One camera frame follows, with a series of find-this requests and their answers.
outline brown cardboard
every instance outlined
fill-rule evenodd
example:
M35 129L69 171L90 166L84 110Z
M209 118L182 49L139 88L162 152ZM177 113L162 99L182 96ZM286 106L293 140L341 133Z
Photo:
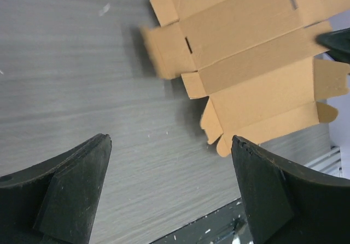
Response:
M336 118L317 101L348 93L350 66L314 59L326 51L314 38L350 0L150 1L161 27L142 33L157 74L209 96L200 124L221 156L233 135L262 143Z

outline gray wooden surface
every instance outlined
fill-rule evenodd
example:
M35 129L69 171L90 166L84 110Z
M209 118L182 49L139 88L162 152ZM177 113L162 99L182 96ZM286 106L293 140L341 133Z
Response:
M148 243L240 196L200 130L205 99L155 78L137 29L155 24L148 0L0 0L0 175L110 134L91 243ZM328 127L264 146L307 162Z

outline black object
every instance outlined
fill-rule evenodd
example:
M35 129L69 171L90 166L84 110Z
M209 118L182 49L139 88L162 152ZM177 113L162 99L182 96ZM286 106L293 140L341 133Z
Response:
M193 221L151 244L232 244L235 237L241 244L252 240L241 199Z
M350 240L350 181L234 137L232 156L254 244Z
M333 60L350 63L350 28L320 34L316 41L329 49L326 53Z
M0 243L89 243L111 149L99 134L0 177Z

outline cardboard box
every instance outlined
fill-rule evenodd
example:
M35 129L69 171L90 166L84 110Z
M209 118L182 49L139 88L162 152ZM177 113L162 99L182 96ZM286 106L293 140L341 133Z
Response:
M350 0L150 0L161 27L143 28L160 78L181 76L209 96L208 143L230 154L233 135L263 143L337 117L317 101L348 93L349 65L317 60L316 35Z

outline flattened cardboard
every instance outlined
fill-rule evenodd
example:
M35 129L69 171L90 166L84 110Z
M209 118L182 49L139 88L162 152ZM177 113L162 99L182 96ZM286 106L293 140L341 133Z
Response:
M317 102L348 93L350 66L316 60L316 35L350 0L150 0L161 27L142 30L160 78L182 76L188 96L209 96L200 125L230 153L233 135L255 143L329 123Z

